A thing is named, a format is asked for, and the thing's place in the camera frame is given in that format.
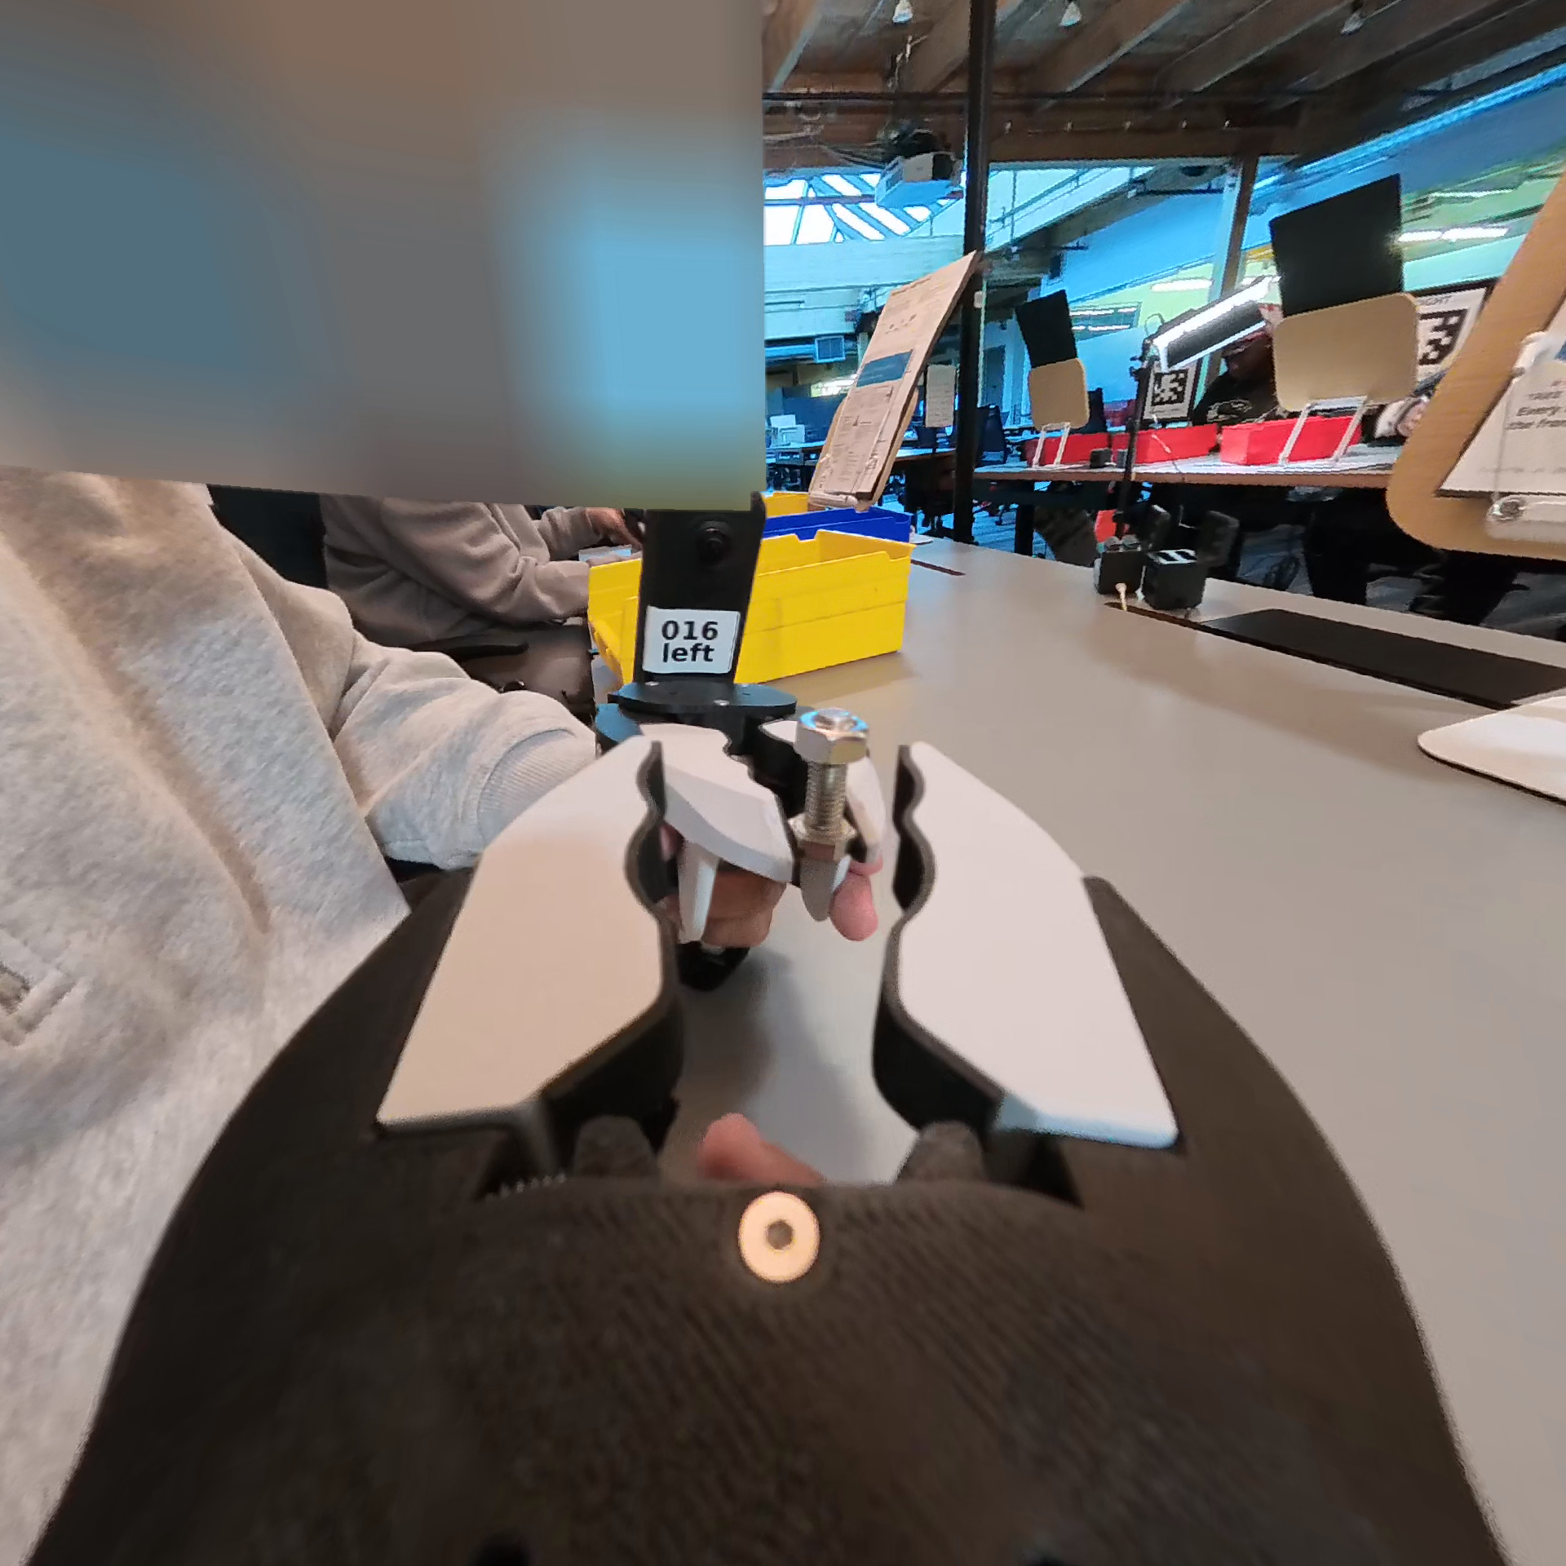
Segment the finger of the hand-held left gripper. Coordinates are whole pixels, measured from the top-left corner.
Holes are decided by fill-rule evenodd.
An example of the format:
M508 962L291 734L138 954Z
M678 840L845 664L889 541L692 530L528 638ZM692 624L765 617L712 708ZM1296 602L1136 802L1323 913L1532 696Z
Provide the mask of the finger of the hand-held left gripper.
M757 778L778 796L785 826L805 811L807 769L794 750L796 723L798 718L772 718L757 730ZM832 894L850 875L850 857L863 862L884 849L887 804L871 755L850 771L848 815L856 830L851 854L835 860L817 860L803 857L794 849L794 880L799 886L805 908L820 922L825 922L831 915Z
M796 854L778 796L730 752L724 734L643 723L661 748L666 826L678 831L678 918L685 942L705 940L722 866L794 883Z

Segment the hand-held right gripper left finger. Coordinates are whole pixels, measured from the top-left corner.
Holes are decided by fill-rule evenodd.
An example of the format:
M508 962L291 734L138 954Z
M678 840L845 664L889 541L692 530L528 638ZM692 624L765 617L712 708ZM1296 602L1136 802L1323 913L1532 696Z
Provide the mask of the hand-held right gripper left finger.
M683 1072L674 949L644 849L658 852L661 755L636 737L533 804L482 854L378 1123L502 1126L568 1150L626 1116L656 1138Z

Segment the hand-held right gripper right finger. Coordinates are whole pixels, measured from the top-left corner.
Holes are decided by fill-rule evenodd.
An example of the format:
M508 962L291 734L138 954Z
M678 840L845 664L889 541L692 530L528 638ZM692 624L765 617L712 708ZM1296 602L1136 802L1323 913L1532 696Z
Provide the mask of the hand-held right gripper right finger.
M899 906L873 1083L988 1177L1068 1177L1067 1145L1176 1156L1182 1129L1085 873L932 742L897 758Z

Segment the silver hex bolt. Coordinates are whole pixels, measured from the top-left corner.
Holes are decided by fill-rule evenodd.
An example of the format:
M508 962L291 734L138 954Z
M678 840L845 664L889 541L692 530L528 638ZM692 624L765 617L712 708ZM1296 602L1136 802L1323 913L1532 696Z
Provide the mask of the silver hex bolt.
M871 755L871 727L843 708L799 711L794 750L807 769L805 808L811 820L848 815L850 771Z

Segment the person's left forearm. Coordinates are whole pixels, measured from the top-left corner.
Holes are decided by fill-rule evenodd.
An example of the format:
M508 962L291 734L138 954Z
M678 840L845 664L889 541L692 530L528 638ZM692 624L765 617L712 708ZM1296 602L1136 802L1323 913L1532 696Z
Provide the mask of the person's left forearm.
M231 544L274 616L378 847L441 869L472 866L531 804L595 761L560 701L501 694L450 656L366 638L328 590Z

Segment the grey desk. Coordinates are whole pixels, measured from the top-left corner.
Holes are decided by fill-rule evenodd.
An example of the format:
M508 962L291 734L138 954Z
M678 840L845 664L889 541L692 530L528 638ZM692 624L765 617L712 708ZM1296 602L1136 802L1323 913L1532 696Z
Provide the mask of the grey desk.
M1315 1113L1400 1261L1518 1564L1564 1561L1564 807L1470 708L934 541L897 656L789 676L928 740L1107 877Z

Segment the person's left hand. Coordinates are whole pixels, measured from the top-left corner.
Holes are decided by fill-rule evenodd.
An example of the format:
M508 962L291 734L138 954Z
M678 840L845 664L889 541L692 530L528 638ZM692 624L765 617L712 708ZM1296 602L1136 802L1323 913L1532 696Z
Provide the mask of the person's left hand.
M884 856L875 854L869 860L850 857L850 875L832 894L831 923L851 940L863 942L877 929L877 909L873 899L873 877L884 868ZM759 877L735 866L718 869L710 915L705 923L705 940L718 948L752 949L768 940L775 927L775 913L785 901L794 886Z

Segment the person's right hand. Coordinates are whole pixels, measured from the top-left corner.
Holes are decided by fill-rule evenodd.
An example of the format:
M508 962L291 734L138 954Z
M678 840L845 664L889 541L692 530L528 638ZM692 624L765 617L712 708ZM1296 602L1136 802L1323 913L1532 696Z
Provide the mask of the person's right hand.
M710 1182L744 1182L768 1185L811 1185L824 1175L772 1143L744 1113L716 1120L696 1148L696 1171Z

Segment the yellow plastic bin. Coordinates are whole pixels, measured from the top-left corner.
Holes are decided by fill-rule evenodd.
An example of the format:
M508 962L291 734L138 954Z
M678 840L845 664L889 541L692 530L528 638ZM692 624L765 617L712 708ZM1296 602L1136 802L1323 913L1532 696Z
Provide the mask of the yellow plastic bin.
M649 544L591 573L598 651L627 681L765 683L901 648L914 541L762 538L736 514L674 521Z

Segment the blue plastic bin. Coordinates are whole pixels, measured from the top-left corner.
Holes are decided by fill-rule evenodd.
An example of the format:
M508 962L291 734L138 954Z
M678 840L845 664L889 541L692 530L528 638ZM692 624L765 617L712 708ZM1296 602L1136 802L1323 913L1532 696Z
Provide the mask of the blue plastic bin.
M828 506L803 510L794 514L769 514L762 538L817 538L820 532L843 532L858 538L877 538L893 541L910 541L915 528L908 511L884 506Z

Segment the wooden instruction board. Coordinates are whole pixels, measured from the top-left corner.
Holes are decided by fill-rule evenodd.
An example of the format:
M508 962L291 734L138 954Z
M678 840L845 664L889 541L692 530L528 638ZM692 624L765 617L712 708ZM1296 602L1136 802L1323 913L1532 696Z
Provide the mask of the wooden instruction board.
M1551 327L1561 306L1564 181L1557 181L1395 462L1388 506L1410 538L1447 551L1564 558L1564 534L1493 538L1487 528L1487 514L1493 505L1490 484L1485 484L1478 495L1441 492L1441 484L1487 418L1513 388L1522 344L1528 334Z
M877 505L930 355L961 300L973 291L979 265L981 254L973 250L889 295L814 467L809 510Z

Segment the person's grey sweatshirt torso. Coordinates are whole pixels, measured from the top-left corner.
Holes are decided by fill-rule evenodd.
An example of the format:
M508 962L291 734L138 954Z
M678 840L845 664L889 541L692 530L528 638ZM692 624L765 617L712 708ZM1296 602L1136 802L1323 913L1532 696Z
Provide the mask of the person's grey sweatshirt torso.
M2 471L2 1561L222 1125L407 915L202 492Z

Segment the small black panel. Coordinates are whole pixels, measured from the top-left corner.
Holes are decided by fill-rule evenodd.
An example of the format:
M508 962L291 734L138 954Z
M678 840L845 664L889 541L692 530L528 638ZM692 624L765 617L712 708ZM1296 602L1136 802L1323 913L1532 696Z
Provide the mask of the small black panel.
M1025 337L1032 369L1079 357L1067 290L1053 290L1042 297L1016 303L1015 321Z

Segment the black support column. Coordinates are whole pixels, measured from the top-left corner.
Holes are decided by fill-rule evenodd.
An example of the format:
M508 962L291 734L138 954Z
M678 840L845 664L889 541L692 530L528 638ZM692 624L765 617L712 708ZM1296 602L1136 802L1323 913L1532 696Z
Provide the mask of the black support column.
M981 324L987 303L987 224L988 224L988 111L995 67L999 1L969 4L969 77L966 115L966 225L963 250L975 260L963 295L959 333L959 423L954 456L954 538L973 541L973 481L981 438Z

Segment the ceiling projector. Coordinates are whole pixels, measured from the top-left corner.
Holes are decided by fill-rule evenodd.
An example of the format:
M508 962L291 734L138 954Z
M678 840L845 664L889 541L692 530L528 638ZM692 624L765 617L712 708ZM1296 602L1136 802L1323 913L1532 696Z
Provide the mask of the ceiling projector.
M934 209L955 197L963 197L963 164L945 148L894 155L875 183L875 205L889 211Z

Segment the wooden background table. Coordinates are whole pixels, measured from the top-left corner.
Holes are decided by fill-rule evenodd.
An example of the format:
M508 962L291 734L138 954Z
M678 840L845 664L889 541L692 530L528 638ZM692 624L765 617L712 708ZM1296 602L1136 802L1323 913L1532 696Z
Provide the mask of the wooden background table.
M1353 446L1341 456L1319 462L1224 462L1218 454L1178 462L1140 462L1136 481L1145 484L1197 484L1197 485L1274 485L1274 487L1373 487L1384 491L1397 460L1403 454L1402 446ZM1013 484L1041 485L1051 481L1085 481L1114 484L1123 478L1123 462L1092 467L1091 462L1048 462L1022 464L1000 462L983 464L975 471L975 484Z

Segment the red plastic bin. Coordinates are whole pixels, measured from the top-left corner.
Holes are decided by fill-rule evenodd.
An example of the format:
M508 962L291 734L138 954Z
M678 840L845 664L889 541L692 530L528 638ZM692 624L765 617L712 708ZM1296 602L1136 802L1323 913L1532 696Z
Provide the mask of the red plastic bin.
M1138 441L1138 462L1184 462L1212 454L1223 444L1218 423L1203 427L1145 427ZM1028 467L1092 464L1095 449L1112 449L1108 464L1126 462L1128 432L1057 432L1038 433L1025 444Z
M1220 460L1237 467L1321 464L1358 441L1361 422L1334 412L1229 423L1220 435Z

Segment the black mat strip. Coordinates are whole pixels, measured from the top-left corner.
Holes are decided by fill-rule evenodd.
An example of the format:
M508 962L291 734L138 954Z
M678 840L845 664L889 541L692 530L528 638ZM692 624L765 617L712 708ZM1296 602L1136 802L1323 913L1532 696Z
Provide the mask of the black mat strip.
M1564 694L1564 666L1557 664L1285 609L1199 617L1133 603L1128 613L1443 696L1489 711Z

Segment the white board stand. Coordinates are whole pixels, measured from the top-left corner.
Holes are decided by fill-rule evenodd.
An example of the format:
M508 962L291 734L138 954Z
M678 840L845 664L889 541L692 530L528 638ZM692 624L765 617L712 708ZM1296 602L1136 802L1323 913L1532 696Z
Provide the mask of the white board stand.
M1419 735L1423 755L1564 804L1564 694Z

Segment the white light bar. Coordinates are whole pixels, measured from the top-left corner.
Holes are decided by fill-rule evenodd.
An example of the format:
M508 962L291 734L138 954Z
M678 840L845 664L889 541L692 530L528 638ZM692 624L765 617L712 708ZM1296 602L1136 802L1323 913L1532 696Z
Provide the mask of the white light bar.
M1268 327L1269 303L1265 291L1268 283L1259 280L1165 322L1146 344L1150 362L1165 374Z

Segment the large tan board on stand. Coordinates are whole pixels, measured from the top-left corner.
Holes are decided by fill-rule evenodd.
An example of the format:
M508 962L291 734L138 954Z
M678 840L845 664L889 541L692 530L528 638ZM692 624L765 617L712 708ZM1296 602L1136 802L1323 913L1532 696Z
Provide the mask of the large tan board on stand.
M1285 313L1272 342L1276 396L1289 412L1321 400L1402 400L1419 385L1421 303L1390 291Z

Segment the large black panel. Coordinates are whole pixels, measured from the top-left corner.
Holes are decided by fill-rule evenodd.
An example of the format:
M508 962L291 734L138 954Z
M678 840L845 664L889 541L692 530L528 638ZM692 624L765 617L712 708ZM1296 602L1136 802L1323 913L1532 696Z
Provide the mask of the large black panel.
M1283 315L1335 309L1406 287L1400 173L1269 221Z

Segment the white instruction sheet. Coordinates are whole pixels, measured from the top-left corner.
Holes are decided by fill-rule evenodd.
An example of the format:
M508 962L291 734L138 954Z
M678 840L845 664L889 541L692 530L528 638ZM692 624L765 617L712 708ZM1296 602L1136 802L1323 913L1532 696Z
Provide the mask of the white instruction sheet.
M1564 497L1564 324L1519 344L1498 403L1440 485L1443 497Z

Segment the large fiducial marker tag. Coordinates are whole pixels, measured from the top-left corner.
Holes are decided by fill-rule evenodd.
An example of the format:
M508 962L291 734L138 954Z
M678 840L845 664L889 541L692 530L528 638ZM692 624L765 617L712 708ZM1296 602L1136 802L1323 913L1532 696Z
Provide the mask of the large fiducial marker tag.
M1479 321L1498 280L1413 290L1419 303L1416 382L1447 372Z

